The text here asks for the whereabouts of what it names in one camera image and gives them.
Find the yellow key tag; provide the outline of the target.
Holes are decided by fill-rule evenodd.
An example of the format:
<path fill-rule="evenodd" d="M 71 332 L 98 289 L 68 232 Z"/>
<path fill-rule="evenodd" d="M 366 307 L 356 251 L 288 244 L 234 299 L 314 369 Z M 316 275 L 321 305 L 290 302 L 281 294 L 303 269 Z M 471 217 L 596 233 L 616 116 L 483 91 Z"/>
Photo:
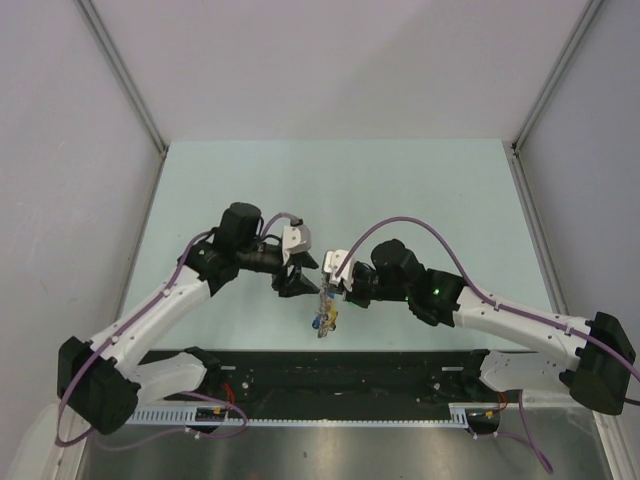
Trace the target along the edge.
<path fill-rule="evenodd" d="M 325 315 L 325 321 L 327 323 L 333 324 L 338 317 L 338 312 L 336 310 L 330 310 L 326 315 Z"/>

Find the silver disc keyring organiser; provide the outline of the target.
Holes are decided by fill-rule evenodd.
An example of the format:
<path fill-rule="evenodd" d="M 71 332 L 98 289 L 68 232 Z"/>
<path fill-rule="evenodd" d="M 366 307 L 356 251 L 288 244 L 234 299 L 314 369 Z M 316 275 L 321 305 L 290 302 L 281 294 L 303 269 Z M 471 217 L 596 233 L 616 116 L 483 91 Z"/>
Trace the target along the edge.
<path fill-rule="evenodd" d="M 317 337 L 318 338 L 327 337 L 328 334 L 333 332 L 336 329 L 336 326 L 337 326 L 337 320 L 333 324 L 327 323 L 325 321 L 325 315 L 330 310 L 336 310 L 338 312 L 338 310 L 337 310 L 337 301 L 338 300 L 330 300 L 329 298 L 326 298 L 326 297 L 324 297 L 322 295 L 322 283 L 321 283 L 320 292 L 319 292 L 319 307 L 318 307 L 318 310 L 317 310 L 317 312 L 315 314 L 315 317 L 317 315 L 321 315 L 323 317 L 323 321 L 322 321 L 322 325 L 321 325 L 320 329 L 319 330 L 315 330 L 317 332 Z"/>

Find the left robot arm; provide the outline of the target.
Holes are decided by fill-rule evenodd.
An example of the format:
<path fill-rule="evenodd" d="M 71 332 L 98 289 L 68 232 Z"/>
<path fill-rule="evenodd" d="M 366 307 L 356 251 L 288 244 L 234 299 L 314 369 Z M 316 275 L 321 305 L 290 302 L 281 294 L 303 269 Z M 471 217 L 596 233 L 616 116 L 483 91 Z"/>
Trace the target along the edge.
<path fill-rule="evenodd" d="M 310 229 L 292 214 L 285 217 L 288 224 L 274 237 L 258 207 L 231 204 L 218 225 L 189 241 L 173 272 L 142 304 L 86 341 L 69 338 L 58 353 L 61 409 L 87 421 L 90 432 L 109 435 L 140 405 L 190 393 L 214 397 L 223 374 L 213 354 L 190 347 L 165 360 L 143 359 L 179 320 L 242 271 L 270 275 L 281 298 L 317 294 L 303 273 L 318 267 Z"/>

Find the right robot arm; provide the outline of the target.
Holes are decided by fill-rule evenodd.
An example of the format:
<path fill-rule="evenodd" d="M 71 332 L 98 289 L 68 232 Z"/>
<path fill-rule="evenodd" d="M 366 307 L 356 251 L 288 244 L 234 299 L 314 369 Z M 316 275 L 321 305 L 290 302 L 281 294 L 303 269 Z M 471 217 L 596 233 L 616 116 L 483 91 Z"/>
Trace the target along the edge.
<path fill-rule="evenodd" d="M 376 246 L 370 258 L 364 263 L 345 250 L 326 252 L 328 289 L 361 308 L 403 302 L 430 326 L 476 330 L 525 347 L 519 354 L 473 355 L 471 370 L 461 376 L 469 399 L 484 401 L 495 391 L 550 391 L 598 413 L 622 413 L 636 353 L 615 316 L 566 316 L 510 304 L 459 275 L 425 267 L 397 239 Z"/>

